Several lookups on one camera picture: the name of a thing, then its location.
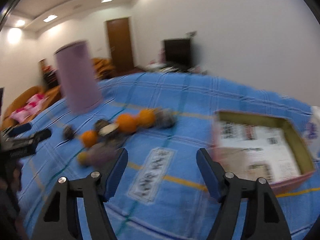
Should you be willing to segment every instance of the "printed label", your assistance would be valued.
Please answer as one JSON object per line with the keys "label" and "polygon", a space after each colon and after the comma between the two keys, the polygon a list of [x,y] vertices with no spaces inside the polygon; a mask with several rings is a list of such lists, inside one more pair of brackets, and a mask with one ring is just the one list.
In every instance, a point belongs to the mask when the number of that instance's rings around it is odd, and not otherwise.
{"label": "printed label", "polygon": [[128,195],[146,204],[153,203],[174,152],[167,148],[152,149],[142,170],[133,181]]}

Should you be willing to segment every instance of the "cardboard box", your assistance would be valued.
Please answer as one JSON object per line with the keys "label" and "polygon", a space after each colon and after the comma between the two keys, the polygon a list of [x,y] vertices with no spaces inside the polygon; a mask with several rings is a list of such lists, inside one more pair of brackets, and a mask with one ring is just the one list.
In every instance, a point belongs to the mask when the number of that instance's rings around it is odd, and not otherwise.
{"label": "cardboard box", "polygon": [[[220,124],[224,122],[231,126],[224,126],[222,131]],[[237,137],[246,138],[224,140],[223,134],[233,136],[232,126],[241,130],[241,133],[235,132]],[[315,171],[304,140],[287,119],[217,111],[212,128],[211,158],[221,163],[225,171],[231,171],[240,178],[255,180],[256,177],[265,177],[276,195],[299,187]]]}

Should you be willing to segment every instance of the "pink pillow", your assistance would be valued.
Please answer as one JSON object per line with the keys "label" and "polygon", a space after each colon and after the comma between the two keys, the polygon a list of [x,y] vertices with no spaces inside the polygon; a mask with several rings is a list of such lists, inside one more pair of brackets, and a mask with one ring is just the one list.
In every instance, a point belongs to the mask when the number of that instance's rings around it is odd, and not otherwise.
{"label": "pink pillow", "polygon": [[10,114],[10,118],[16,120],[18,123],[23,123],[29,116],[29,112],[24,107],[18,108]]}
{"label": "pink pillow", "polygon": [[44,94],[35,94],[34,96],[32,96],[28,101],[27,101],[27,104],[28,103],[31,103],[31,102],[36,102],[36,103],[43,103],[45,101],[45,98],[44,98]]}
{"label": "pink pillow", "polygon": [[40,111],[42,104],[37,104],[36,102],[30,102],[24,109],[29,112],[30,115],[36,114]]}

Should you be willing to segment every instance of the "blue bedspread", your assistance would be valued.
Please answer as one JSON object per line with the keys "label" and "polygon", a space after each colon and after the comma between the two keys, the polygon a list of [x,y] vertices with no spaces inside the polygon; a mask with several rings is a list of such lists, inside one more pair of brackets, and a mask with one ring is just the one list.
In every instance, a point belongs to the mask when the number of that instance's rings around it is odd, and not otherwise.
{"label": "blue bedspread", "polygon": [[[86,177],[76,155],[81,142],[62,139],[63,125],[71,124],[78,134],[92,129],[100,118],[113,119],[120,113],[137,114],[142,107],[171,108],[178,112],[171,129],[141,130],[124,147],[129,164],[117,192],[105,204],[118,239],[206,239],[219,204],[209,197],[196,164],[196,151],[211,140],[210,115],[218,109],[249,111],[291,118],[299,132],[311,116],[309,105],[274,92],[255,90],[219,77],[196,74],[139,73],[99,83],[104,103],[92,112],[73,115],[65,99],[55,103],[33,121],[33,133],[49,127],[52,136],[41,143],[37,154],[23,160],[23,190],[19,203],[25,227],[31,236],[37,217],[53,185],[61,176],[69,180]],[[159,184],[153,203],[144,204],[128,190],[150,151],[157,147],[174,150],[170,165]],[[294,193],[278,197],[292,238],[302,239],[320,213],[320,173],[317,171]],[[91,239],[83,201],[78,200],[84,239]],[[241,204],[233,239],[240,239],[246,202]]]}

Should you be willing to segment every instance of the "pink box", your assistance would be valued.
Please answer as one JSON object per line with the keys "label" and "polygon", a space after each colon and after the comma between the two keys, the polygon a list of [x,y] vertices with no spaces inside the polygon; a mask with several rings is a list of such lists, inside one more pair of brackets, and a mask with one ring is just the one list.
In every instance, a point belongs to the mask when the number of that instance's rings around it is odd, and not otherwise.
{"label": "pink box", "polygon": [[279,118],[271,115],[252,114],[247,112],[216,111],[212,121],[212,145],[208,153],[213,161],[221,162],[222,153],[220,150],[220,134],[218,121],[227,121],[233,123],[259,125],[267,127],[282,128],[285,139],[291,148],[297,161],[301,175],[293,179],[270,183],[275,195],[292,191],[299,187],[303,182],[309,179],[315,171],[310,152],[306,147],[304,140],[299,136],[293,125],[288,119]]}

